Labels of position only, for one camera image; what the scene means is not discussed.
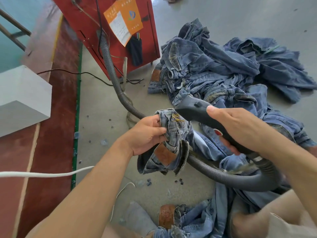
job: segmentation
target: white paper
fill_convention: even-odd
[[[131,34],[123,20],[120,11],[117,13],[117,16],[113,19],[113,21],[109,23],[109,26],[117,39],[121,42],[123,46],[125,46],[131,38]]]

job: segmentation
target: gray tube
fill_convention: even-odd
[[[135,107],[133,107],[129,101],[127,100],[126,96],[124,95],[120,81],[117,77],[116,71],[113,66],[112,58],[109,51],[109,46],[104,35],[101,36],[101,51],[103,55],[103,61],[105,63],[108,75],[110,80],[112,81],[114,90],[119,98],[121,104],[134,116],[139,119],[145,117],[143,113],[138,111]],[[188,164],[192,167],[197,169],[199,172],[203,173],[207,177],[211,178],[212,180],[219,182],[221,184],[225,184],[232,188],[237,188],[246,191],[254,191],[254,192],[264,192],[268,190],[273,190],[279,186],[280,182],[280,175],[276,168],[272,165],[264,165],[265,172],[261,171],[261,174],[254,175],[254,176],[239,176],[239,175],[229,175],[224,172],[220,172],[217,169],[210,167],[209,165],[205,164],[204,162],[197,159],[195,156],[189,154],[187,159]]]

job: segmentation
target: person's right arm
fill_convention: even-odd
[[[207,108],[238,143],[272,161],[287,176],[317,225],[317,158],[243,108]],[[232,152],[239,152],[221,137]]]

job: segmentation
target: black pouch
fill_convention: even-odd
[[[126,47],[131,54],[133,66],[140,66],[143,63],[142,40],[132,36]]]

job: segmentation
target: hand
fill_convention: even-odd
[[[134,156],[140,155],[154,145],[166,141],[165,133],[166,128],[161,127],[159,115],[154,115],[141,119],[119,140],[130,149]]]
[[[287,139],[244,108],[216,108],[210,105],[207,107],[207,113],[220,122],[239,144],[258,153],[264,153],[274,145],[280,144],[281,139]],[[234,154],[240,154],[223,137],[220,137],[220,140]]]

